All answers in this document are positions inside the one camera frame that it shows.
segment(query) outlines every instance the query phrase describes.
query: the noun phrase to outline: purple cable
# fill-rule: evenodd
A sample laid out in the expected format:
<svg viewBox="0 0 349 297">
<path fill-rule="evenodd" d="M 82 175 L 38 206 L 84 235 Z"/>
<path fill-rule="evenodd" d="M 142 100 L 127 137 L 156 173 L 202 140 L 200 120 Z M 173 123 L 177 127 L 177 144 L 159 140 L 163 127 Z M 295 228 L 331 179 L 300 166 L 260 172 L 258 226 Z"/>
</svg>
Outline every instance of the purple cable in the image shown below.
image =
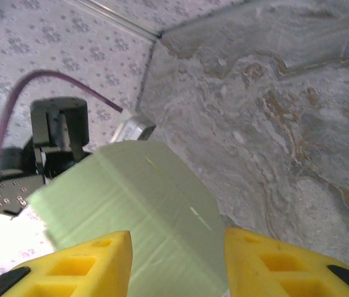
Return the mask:
<svg viewBox="0 0 349 297">
<path fill-rule="evenodd" d="M 103 103 L 107 104 L 108 106 L 112 107 L 119 113 L 122 113 L 123 109 L 112 102 L 111 100 L 107 99 L 103 95 L 100 95 L 98 92 L 92 90 L 87 85 L 83 84 L 77 79 L 74 79 L 68 75 L 65 75 L 63 73 L 60 73 L 58 71 L 51 71 L 51 70 L 37 70 L 32 71 L 28 74 L 26 74 L 23 78 L 21 78 L 14 86 L 14 88 L 11 90 L 7 103 L 4 107 L 4 110 L 2 111 L 1 117 L 0 117 L 0 152 L 2 143 L 4 142 L 4 137 L 6 135 L 9 119 L 12 114 L 12 110 L 14 109 L 14 106 L 16 104 L 16 101 L 19 98 L 20 93 L 22 93 L 22 90 L 26 87 L 26 85 L 33 79 L 36 79 L 37 77 L 41 76 L 50 76 L 50 77 L 56 77 L 58 79 L 65 80 L 66 82 L 69 82 L 76 87 L 79 87 L 81 90 L 83 90 L 85 93 L 88 93 L 89 95 L 92 95 L 102 101 Z"/>
</svg>

